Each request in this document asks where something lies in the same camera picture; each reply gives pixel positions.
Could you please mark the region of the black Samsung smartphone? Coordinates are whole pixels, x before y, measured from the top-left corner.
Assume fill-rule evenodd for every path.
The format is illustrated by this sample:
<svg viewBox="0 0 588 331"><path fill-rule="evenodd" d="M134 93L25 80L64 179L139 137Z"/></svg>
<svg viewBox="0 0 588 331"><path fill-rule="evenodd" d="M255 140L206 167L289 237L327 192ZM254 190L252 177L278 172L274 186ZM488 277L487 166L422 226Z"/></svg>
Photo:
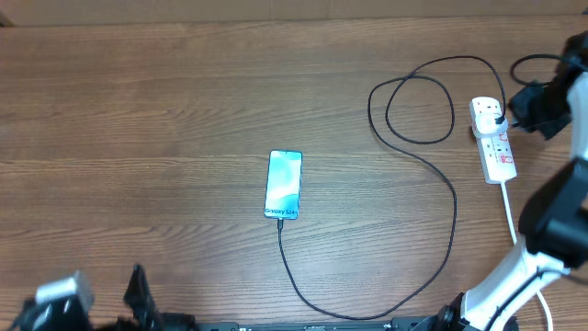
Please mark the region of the black Samsung smartphone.
<svg viewBox="0 0 588 331"><path fill-rule="evenodd" d="M264 215L269 219L297 220L300 213L302 153L272 150L266 178Z"/></svg>

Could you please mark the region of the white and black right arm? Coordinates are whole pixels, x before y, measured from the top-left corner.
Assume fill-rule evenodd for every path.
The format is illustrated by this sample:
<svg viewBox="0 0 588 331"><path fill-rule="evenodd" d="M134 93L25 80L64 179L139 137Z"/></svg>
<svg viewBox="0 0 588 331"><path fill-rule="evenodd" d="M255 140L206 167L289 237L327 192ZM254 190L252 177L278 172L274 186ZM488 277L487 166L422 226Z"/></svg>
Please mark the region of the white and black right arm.
<svg viewBox="0 0 588 331"><path fill-rule="evenodd" d="M587 34L567 39L548 82L525 82L508 108L523 131L549 140L572 126L571 159L527 201L520 238L478 286L461 293L418 330L507 330L513 316L552 282L587 260Z"/></svg>

